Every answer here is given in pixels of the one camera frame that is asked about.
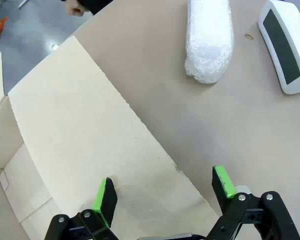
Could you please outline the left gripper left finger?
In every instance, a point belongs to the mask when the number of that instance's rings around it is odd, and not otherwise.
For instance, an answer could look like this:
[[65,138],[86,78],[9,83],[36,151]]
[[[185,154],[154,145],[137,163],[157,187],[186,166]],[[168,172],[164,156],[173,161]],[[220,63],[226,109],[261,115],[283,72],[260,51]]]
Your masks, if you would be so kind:
[[111,178],[101,181],[91,209],[75,216],[55,215],[45,235],[46,240],[116,240],[111,225],[118,197]]

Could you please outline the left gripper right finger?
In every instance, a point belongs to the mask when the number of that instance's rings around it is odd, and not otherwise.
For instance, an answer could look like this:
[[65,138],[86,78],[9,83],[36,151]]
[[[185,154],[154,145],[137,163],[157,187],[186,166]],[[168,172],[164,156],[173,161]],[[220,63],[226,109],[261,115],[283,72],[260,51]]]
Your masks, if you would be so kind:
[[234,240],[242,225],[254,225],[262,240],[299,240],[299,232],[280,194],[268,191],[256,197],[239,192],[222,165],[212,168],[212,188],[222,216],[208,240]]

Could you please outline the person's right hand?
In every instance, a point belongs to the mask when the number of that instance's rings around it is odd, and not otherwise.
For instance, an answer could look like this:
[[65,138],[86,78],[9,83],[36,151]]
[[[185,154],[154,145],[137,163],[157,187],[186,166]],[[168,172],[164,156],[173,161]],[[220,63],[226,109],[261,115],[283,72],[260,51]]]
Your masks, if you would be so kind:
[[65,0],[64,7],[65,11],[71,16],[82,17],[84,13],[89,12],[89,10],[77,0]]

